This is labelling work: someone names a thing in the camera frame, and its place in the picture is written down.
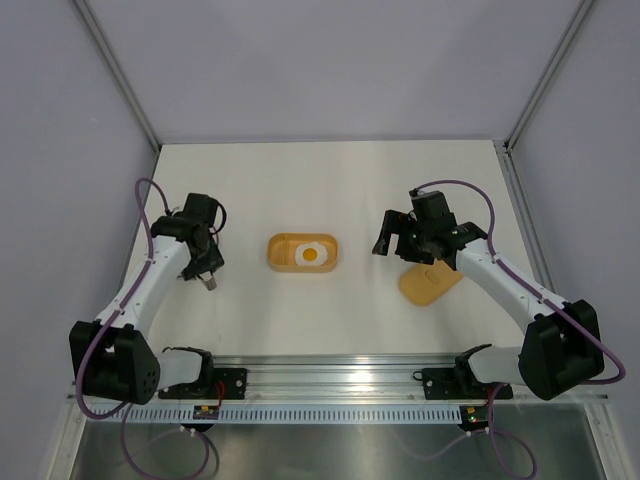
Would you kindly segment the yellow lunch box base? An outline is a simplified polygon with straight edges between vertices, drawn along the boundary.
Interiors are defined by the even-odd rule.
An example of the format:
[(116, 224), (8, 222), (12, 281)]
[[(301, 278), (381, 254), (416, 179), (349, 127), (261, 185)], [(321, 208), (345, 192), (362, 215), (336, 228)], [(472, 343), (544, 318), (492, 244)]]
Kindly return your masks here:
[(328, 273), (337, 265), (339, 243), (326, 233), (278, 233), (269, 240), (266, 256), (280, 273)]

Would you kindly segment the metal food tongs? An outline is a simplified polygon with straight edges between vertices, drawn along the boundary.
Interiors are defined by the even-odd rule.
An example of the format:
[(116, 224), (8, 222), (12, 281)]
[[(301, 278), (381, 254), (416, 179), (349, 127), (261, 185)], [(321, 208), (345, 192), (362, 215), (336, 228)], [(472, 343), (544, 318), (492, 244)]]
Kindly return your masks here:
[(200, 274), (198, 279), (209, 292), (214, 291), (217, 288), (217, 281), (212, 272)]

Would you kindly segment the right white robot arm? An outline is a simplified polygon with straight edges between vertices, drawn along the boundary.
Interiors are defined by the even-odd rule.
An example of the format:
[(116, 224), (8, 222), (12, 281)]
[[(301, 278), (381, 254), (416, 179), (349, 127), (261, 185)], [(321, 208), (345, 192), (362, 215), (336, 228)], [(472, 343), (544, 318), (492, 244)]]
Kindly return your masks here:
[(569, 302), (519, 272), (487, 232), (456, 220), (442, 192), (412, 190), (410, 198), (410, 212), (385, 212), (373, 254), (445, 263), (488, 294), (524, 334), (518, 347), (483, 344), (457, 355), (451, 375), (460, 393), (472, 398), (498, 384), (517, 384), (551, 400), (603, 372), (597, 314), (588, 302)]

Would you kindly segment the fried egg toy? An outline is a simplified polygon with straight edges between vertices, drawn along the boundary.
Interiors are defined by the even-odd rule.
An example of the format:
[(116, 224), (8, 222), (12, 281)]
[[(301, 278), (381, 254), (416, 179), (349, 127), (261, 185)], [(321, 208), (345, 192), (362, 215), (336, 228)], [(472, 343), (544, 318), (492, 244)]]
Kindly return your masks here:
[(320, 242), (299, 244), (294, 251), (294, 262), (297, 266), (319, 267), (329, 258), (328, 249)]

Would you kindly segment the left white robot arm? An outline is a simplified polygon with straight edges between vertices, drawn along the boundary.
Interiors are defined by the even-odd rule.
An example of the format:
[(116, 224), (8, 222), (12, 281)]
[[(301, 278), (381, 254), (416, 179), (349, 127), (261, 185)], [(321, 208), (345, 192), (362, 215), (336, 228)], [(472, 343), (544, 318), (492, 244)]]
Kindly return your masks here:
[(170, 289), (180, 280), (216, 287), (224, 260), (213, 232), (220, 203), (191, 193), (183, 208), (147, 228), (148, 256), (134, 269), (114, 300), (92, 322), (77, 322), (69, 334), (76, 398), (124, 404), (147, 403), (155, 393), (182, 386), (195, 398), (215, 388), (209, 353), (171, 347), (155, 353), (147, 337)]

